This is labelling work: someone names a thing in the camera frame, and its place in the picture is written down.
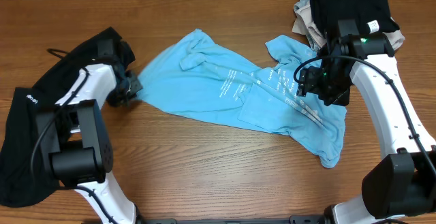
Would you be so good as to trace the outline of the light blue printed t-shirt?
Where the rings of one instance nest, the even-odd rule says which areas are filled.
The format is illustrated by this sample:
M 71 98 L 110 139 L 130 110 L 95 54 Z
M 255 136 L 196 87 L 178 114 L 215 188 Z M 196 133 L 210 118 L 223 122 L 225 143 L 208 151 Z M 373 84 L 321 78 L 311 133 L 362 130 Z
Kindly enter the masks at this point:
M 320 158 L 340 159 L 346 109 L 314 94 L 300 97 L 293 75 L 316 53 L 280 35 L 266 43 L 274 67 L 261 68 L 196 29 L 154 58 L 140 73 L 138 98 L 163 112 L 198 121 L 287 135 Z

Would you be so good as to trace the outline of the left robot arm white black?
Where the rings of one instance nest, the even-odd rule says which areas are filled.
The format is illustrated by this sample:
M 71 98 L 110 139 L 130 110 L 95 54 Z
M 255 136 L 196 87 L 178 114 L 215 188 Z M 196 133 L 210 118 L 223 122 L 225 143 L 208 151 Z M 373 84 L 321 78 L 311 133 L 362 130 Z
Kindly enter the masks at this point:
M 96 56 L 86 59 L 71 89 L 36 116 L 38 139 L 29 163 L 31 178 L 36 179 L 39 155 L 43 171 L 56 182 L 49 188 L 79 193 L 101 223 L 145 222 L 112 172 L 112 145 L 101 114 L 105 103 L 127 106 L 142 89 L 127 68 L 134 60 L 127 42 L 99 40 Z

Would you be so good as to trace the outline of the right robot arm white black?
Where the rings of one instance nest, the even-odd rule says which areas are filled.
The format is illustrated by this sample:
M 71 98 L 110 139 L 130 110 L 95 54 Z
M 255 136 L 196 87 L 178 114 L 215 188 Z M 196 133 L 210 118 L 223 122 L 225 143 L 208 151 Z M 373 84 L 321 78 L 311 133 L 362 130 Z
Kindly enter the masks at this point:
M 290 222 L 402 223 L 434 212 L 435 139 L 409 100 L 388 38 L 361 34 L 354 20 L 340 20 L 319 60 L 319 67 L 306 61 L 294 72 L 298 95 L 313 93 L 327 106 L 346 106 L 356 87 L 377 132 L 381 161 L 363 178 L 360 195 Z

